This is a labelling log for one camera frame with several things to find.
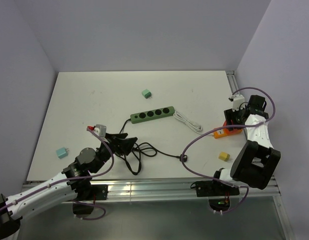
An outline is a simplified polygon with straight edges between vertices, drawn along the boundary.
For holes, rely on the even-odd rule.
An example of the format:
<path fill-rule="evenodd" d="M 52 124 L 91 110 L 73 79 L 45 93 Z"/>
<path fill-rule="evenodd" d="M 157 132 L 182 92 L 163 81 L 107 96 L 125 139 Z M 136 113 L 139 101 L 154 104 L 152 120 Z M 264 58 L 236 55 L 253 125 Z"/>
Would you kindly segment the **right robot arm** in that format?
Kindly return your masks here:
<path fill-rule="evenodd" d="M 217 179 L 211 182 L 211 190 L 216 195 L 222 195 L 229 187 L 228 182 L 242 182 L 263 190 L 281 158 L 281 152 L 274 149 L 270 141 L 266 99 L 251 95 L 246 102 L 243 95 L 236 94 L 229 100 L 232 108 L 224 111 L 225 125 L 245 125 L 246 143 L 230 169 L 221 168 L 215 172 Z"/>

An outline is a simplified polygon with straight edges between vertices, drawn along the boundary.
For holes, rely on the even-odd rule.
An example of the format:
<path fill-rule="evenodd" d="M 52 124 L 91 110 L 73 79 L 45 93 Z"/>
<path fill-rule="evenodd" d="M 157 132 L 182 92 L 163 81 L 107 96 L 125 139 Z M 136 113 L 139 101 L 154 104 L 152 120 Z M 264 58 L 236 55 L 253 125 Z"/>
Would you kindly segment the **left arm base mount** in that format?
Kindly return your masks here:
<path fill-rule="evenodd" d="M 107 184 L 92 185 L 87 196 L 76 198 L 75 202 L 72 203 L 72 212 L 76 216 L 87 218 L 91 215 L 93 210 L 97 209 L 97 207 L 94 206 L 97 201 L 105 201 L 107 196 Z"/>

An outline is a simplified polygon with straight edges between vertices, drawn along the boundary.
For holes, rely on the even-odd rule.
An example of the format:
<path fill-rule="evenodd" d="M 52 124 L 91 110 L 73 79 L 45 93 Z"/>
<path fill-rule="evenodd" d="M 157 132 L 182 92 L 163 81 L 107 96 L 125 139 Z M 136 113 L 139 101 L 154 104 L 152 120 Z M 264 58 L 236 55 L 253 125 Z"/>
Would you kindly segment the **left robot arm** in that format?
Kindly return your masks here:
<path fill-rule="evenodd" d="M 129 138 L 127 133 L 107 133 L 97 149 L 82 149 L 74 162 L 49 180 L 15 195 L 0 194 L 0 240 L 16 233 L 22 219 L 62 202 L 88 199 L 92 178 L 99 177 L 99 170 L 115 155 L 128 155 L 137 140 L 137 137 Z"/>

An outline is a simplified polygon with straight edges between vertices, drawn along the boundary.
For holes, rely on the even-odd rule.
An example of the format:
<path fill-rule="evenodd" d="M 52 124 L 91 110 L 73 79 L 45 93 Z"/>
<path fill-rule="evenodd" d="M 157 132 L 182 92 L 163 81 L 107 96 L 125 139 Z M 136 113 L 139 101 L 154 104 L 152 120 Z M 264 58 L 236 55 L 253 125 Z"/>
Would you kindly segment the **green wall charger plug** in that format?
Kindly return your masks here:
<path fill-rule="evenodd" d="M 148 99 L 152 96 L 152 92 L 148 89 L 144 89 L 142 92 L 141 92 L 142 96 L 145 98 L 145 99 Z"/>

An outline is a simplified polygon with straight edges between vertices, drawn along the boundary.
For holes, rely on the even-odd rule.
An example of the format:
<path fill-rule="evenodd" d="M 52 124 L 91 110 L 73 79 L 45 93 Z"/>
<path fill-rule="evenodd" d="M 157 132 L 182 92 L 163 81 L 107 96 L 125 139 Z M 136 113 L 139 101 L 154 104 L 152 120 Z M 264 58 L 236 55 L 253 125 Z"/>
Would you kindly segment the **red cube socket adapter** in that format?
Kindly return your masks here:
<path fill-rule="evenodd" d="M 235 125 L 236 123 L 233 123 L 232 121 L 230 122 L 227 122 L 225 121 L 223 126 L 232 126 L 232 125 Z M 235 134 L 239 134 L 241 133 L 243 130 L 242 127 L 225 127 L 223 128 L 223 131 L 226 135 L 235 135 Z"/>

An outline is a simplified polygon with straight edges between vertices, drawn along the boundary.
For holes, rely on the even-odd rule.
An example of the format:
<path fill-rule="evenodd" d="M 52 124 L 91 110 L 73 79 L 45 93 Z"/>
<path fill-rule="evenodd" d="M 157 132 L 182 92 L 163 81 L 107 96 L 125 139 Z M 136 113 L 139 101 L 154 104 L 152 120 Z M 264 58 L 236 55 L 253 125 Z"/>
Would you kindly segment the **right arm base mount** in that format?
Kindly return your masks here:
<path fill-rule="evenodd" d="M 231 205 L 230 196 L 238 196 L 240 191 L 236 187 L 231 187 L 215 180 L 195 181 L 190 185 L 191 189 L 195 189 L 196 196 L 202 197 L 218 197 L 209 199 L 209 206 L 214 211 L 228 211 Z"/>

